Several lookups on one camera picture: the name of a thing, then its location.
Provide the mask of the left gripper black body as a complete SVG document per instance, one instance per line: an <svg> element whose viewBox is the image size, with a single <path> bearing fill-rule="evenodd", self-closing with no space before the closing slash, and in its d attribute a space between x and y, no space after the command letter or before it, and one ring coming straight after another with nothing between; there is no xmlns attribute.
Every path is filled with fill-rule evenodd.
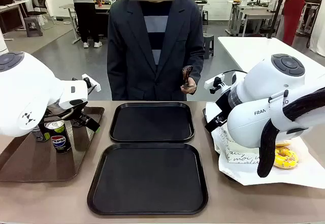
<svg viewBox="0 0 325 224"><path fill-rule="evenodd" d="M84 107L85 106L74 106L66 110L59 107L47 107L45 111L45 121L77 120L85 122L89 119L89 116L83 112Z"/></svg>

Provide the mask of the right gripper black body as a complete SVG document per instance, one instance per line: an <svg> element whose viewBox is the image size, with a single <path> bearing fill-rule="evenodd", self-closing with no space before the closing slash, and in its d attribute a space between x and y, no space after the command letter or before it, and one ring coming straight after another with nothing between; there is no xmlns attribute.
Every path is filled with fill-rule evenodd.
<svg viewBox="0 0 325 224"><path fill-rule="evenodd" d="M219 97L219 99L216 101L217 106L220 108L221 113L220 116L223 119L227 119L228 115L231 111L231 106L228 102L228 96L230 93L230 89L227 89L226 91L221 93L221 96Z"/></svg>

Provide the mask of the black Pepsi soda can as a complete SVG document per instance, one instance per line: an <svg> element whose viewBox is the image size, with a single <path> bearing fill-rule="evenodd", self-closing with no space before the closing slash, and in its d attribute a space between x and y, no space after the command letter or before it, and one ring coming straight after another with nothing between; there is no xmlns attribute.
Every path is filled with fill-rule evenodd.
<svg viewBox="0 0 325 224"><path fill-rule="evenodd" d="M71 149L68 132L63 120L48 123L50 139L57 153L66 153Z"/></svg>
<svg viewBox="0 0 325 224"><path fill-rule="evenodd" d="M50 139L48 129L43 124L39 124L33 128L32 134L37 142L46 142Z"/></svg>

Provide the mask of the metal serving tongs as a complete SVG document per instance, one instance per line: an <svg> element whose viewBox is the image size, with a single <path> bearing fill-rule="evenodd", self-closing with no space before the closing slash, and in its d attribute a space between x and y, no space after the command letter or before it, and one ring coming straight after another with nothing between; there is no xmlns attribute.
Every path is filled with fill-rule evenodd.
<svg viewBox="0 0 325 224"><path fill-rule="evenodd" d="M193 71L193 66L185 66L182 69L182 76L183 76L183 88L184 89L189 89L192 87L192 85L189 85L189 77L191 72Z"/></svg>

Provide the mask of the person's right forearm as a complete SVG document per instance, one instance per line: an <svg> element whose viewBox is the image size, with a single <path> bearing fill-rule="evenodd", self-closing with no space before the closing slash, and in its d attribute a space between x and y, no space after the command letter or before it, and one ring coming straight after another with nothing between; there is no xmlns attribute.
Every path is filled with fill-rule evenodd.
<svg viewBox="0 0 325 224"><path fill-rule="evenodd" d="M126 101L127 69L125 63L119 60L109 61L107 65L107 73L111 88L112 100Z"/></svg>

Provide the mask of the person's left hand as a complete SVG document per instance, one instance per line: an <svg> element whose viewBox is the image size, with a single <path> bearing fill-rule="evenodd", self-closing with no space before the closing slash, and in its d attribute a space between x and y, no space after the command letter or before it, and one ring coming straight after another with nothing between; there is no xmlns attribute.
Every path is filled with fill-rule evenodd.
<svg viewBox="0 0 325 224"><path fill-rule="evenodd" d="M197 85L196 83L185 83L181 86L181 91L184 93L184 94L194 94L195 91L197 89Z"/></svg>

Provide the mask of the brown plastic tray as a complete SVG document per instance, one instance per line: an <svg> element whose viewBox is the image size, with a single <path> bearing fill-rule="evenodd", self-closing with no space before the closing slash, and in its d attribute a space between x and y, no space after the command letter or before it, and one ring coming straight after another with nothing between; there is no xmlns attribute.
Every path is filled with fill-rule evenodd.
<svg viewBox="0 0 325 224"><path fill-rule="evenodd" d="M33 134L18 138L3 136L0 142L0 182L55 182L72 180L79 172L94 137L86 127L66 122L72 148L57 153L50 140L37 142Z"/></svg>

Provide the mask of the person in dark blazer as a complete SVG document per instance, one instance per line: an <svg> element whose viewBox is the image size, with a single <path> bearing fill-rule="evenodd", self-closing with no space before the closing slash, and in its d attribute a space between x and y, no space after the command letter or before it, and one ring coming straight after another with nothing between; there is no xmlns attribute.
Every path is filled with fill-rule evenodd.
<svg viewBox="0 0 325 224"><path fill-rule="evenodd" d="M117 0L108 21L109 61L125 63L126 101L184 101L182 69L204 55L194 0Z"/></svg>

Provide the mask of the white-legged background desk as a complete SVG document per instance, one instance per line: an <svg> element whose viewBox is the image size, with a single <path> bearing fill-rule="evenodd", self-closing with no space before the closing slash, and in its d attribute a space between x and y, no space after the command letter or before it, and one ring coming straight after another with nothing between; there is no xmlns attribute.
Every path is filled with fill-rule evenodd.
<svg viewBox="0 0 325 224"><path fill-rule="evenodd" d="M233 37L257 35L263 24L271 24L275 12L270 12L266 7L241 6L239 2L228 1L231 5L227 28L224 30Z"/></svg>

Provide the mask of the white paper sheet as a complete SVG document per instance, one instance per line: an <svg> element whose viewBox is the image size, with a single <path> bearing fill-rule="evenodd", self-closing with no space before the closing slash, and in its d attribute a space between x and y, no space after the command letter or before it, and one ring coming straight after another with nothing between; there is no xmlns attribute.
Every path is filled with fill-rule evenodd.
<svg viewBox="0 0 325 224"><path fill-rule="evenodd" d="M246 148L259 148L262 131L267 122L277 122L275 116L284 120L281 106L270 104L268 100L258 100L237 105L225 123L233 142ZM289 149L293 150L299 162L295 168L281 169L273 166L270 173L261 178L257 174L258 164L229 163L225 157L225 143L221 141L220 127L211 134L215 151L220 153L219 170L242 185L268 183L290 183L325 189L325 168L310 154L307 145L297 134L289 136L279 132L276 142L289 140Z"/></svg>

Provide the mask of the black tripod pole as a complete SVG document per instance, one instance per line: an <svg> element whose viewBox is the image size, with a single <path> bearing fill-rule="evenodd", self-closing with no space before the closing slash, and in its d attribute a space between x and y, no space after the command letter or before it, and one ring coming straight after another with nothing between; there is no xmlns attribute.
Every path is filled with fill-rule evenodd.
<svg viewBox="0 0 325 224"><path fill-rule="evenodd" d="M272 17L272 22L271 22L271 26L269 28L269 32L267 34L267 38L270 39L272 37L272 34L274 32L274 28L275 28L275 24L276 24L276 21L277 21L277 17L279 15L279 12L280 12L280 8L281 8L281 5L282 5L282 2L283 0L277 0L277 2L275 3L275 11L274 11L274 15Z"/></svg>

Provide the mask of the person in grey hoodie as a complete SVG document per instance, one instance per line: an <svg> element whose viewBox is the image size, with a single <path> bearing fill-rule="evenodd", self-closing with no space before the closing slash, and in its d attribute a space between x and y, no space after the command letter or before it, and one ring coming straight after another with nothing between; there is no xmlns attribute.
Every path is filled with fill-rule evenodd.
<svg viewBox="0 0 325 224"><path fill-rule="evenodd" d="M100 48L102 46L102 42L99 38L94 1L73 0L73 2L74 9L78 18L79 32L81 35L81 40L83 42L83 47L89 47L88 36L90 35L94 42L94 48Z"/></svg>

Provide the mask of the grey background desk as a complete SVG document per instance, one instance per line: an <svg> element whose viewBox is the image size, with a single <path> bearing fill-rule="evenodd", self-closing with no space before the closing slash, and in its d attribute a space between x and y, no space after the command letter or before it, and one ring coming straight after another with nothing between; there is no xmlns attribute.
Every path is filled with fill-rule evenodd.
<svg viewBox="0 0 325 224"><path fill-rule="evenodd" d="M95 4L95 13L97 17L101 16L109 16L109 11L111 8L111 5L109 5L108 0L104 0L100 2L101 6L98 4ZM72 41L72 44L76 44L81 40L80 32L79 32L79 26L78 26L78 18L76 15L76 12L74 10L74 4L65 4L59 7L60 9L67 10L69 13L69 18L71 25L73 27L73 33L74 33L74 40Z"/></svg>

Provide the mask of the black office chair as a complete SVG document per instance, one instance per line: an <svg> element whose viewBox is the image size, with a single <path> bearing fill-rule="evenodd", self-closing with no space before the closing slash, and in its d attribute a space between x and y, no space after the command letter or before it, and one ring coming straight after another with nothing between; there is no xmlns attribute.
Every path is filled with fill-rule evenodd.
<svg viewBox="0 0 325 224"><path fill-rule="evenodd" d="M50 15L46 0L31 0L32 10L27 12L28 17L35 17L43 30L55 27L54 17Z"/></svg>

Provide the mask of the person in red apron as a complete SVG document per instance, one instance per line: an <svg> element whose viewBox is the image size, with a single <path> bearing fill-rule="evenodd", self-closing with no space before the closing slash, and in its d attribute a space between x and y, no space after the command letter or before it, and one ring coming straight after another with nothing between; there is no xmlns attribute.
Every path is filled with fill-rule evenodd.
<svg viewBox="0 0 325 224"><path fill-rule="evenodd" d="M285 0L276 38L291 46L299 24L305 0Z"/></svg>

